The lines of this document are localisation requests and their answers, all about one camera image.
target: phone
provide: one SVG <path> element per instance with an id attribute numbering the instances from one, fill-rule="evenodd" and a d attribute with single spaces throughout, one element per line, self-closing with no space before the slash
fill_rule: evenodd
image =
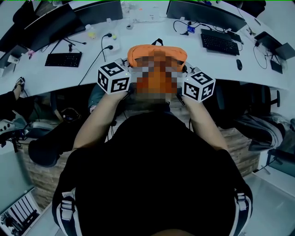
<path id="1" fill-rule="evenodd" d="M 238 41 L 240 43 L 242 42 L 241 37 L 235 34 L 234 32 L 228 31 L 227 34 L 230 36 L 232 40 Z"/>

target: backpack strap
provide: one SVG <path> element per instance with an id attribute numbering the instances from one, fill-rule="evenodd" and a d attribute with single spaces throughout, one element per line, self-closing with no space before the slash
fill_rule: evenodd
<path id="1" fill-rule="evenodd" d="M 251 200 L 243 192 L 236 191 L 234 201 L 236 205 L 236 213 L 230 236 L 240 235 L 248 224 L 252 212 Z"/>
<path id="2" fill-rule="evenodd" d="M 71 192 L 62 193 L 63 200 L 56 209 L 59 227 L 65 236 L 82 236 L 78 209 L 75 205 L 75 192 L 76 188 Z"/>
<path id="3" fill-rule="evenodd" d="M 152 45 L 156 45 L 156 43 L 159 42 L 163 46 L 163 40 L 157 39 L 155 42 L 152 43 Z"/>

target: black shirt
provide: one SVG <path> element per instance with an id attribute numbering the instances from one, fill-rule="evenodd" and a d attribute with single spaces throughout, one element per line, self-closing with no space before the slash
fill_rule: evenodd
<path id="1" fill-rule="evenodd" d="M 252 200 L 229 153 L 165 113 L 130 117 L 113 138 L 68 158 L 53 197 L 76 187 L 83 235 L 149 236 L 166 229 L 229 235 L 235 188 Z"/>

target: white cube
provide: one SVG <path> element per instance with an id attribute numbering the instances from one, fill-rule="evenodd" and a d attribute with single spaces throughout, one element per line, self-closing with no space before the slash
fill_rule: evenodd
<path id="1" fill-rule="evenodd" d="M 192 73 L 183 78 L 182 95 L 202 102 L 212 96 L 215 81 L 196 67 Z"/>
<path id="2" fill-rule="evenodd" d="M 130 73 L 117 62 L 106 63 L 98 68 L 98 85 L 107 93 L 128 91 Z"/>

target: person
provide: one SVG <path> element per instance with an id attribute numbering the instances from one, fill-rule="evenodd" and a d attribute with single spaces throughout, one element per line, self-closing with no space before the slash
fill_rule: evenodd
<path id="1" fill-rule="evenodd" d="M 237 192 L 252 193 L 205 107 L 182 97 L 193 132 L 157 110 L 127 118 L 106 142 L 126 95 L 104 94 L 79 130 L 53 196 L 56 224 L 69 236 L 234 235 Z"/>
<path id="2" fill-rule="evenodd" d="M 24 87 L 25 79 L 20 77 L 12 91 L 0 95 L 0 104 L 2 105 L 0 121 L 3 119 L 12 121 L 15 118 L 13 111 L 23 116 L 28 123 L 38 119 L 56 119 L 51 108 L 35 102 L 35 97 L 21 98 L 20 95 L 24 91 Z"/>

